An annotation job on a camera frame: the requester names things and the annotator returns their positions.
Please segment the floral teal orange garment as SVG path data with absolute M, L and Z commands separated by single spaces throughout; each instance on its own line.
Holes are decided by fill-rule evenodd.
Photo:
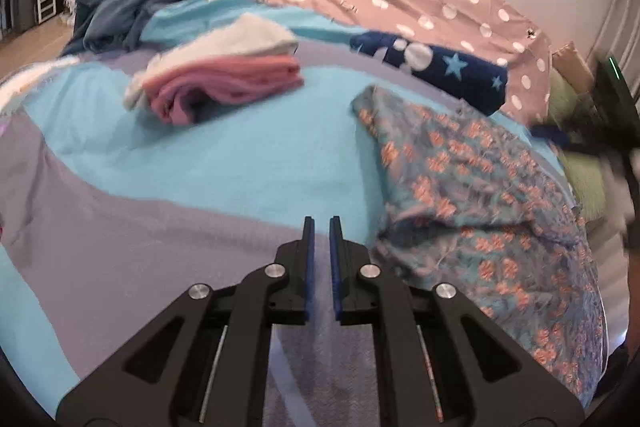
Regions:
M 378 86 L 352 110 L 380 158 L 373 254 L 423 289 L 450 283 L 582 403 L 608 358 L 585 222 L 518 137 L 469 105 L 443 114 Z

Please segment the pink folded clothes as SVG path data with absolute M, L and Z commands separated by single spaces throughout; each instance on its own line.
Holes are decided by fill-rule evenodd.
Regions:
M 204 102 L 237 106 L 303 87 L 292 55 L 199 58 L 144 80 L 142 91 L 152 112 L 165 124 L 186 126 Z

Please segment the near green cushion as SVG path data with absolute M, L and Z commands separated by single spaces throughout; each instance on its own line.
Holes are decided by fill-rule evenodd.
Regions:
M 597 157 L 565 152 L 560 156 L 566 179 L 570 182 L 582 217 L 587 222 L 601 219 L 606 210 L 603 171 Z

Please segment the green cushion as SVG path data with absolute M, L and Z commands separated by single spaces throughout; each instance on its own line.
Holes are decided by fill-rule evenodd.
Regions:
M 552 68 L 550 75 L 550 92 L 546 124 L 559 124 L 564 118 L 573 114 L 580 100 L 580 95 Z
M 570 182 L 582 217 L 587 222 L 601 219 L 606 210 L 603 171 L 597 157 L 565 152 L 560 156 L 566 179 Z

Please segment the far green cushion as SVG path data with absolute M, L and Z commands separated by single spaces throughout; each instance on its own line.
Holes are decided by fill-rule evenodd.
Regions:
M 546 124 L 559 124 L 564 118 L 573 114 L 580 100 L 580 95 L 552 68 L 550 75 L 550 92 Z

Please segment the tan cushion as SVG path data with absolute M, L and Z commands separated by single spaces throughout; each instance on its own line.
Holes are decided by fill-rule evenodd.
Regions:
M 573 41 L 552 52 L 552 65 L 578 94 L 589 93 L 594 76 Z

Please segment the navy star blanket roll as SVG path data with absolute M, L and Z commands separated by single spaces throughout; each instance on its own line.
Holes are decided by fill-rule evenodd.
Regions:
M 465 101 L 486 116 L 506 103 L 506 68 L 473 54 L 381 31 L 353 36 L 349 46 Z

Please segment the blue and grey bedspread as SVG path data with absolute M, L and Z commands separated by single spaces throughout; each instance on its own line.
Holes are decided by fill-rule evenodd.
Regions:
M 184 127 L 122 105 L 158 46 L 244 13 L 299 34 L 303 87 L 210 106 Z M 311 217 L 311 320 L 272 336 L 265 422 L 376 424 L 371 333 L 336 323 L 331 291 L 330 219 L 373 254 L 384 215 L 380 158 L 352 101 L 378 86 L 443 114 L 468 104 L 352 53 L 349 37 L 300 9 L 185 1 L 154 16 L 141 50 L 49 72 L 2 119 L 1 347 L 48 415 L 186 288 L 239 283 Z M 509 118 L 486 118 L 523 141 L 573 205 L 549 147 Z

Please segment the pink polka dot sheet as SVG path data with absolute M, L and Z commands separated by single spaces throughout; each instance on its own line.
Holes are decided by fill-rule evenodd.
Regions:
M 506 115 L 533 124 L 548 114 L 549 39 L 504 0 L 265 1 L 298 5 L 344 25 L 473 54 L 508 71 L 502 106 Z

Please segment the white folded cloth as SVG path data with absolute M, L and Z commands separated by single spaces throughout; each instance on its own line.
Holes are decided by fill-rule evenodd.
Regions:
M 260 16 L 244 13 L 234 23 L 213 29 L 195 40 L 156 54 L 142 72 L 137 72 L 125 90 L 122 105 L 131 110 L 146 102 L 144 86 L 160 74 L 203 58 L 292 54 L 296 35 Z

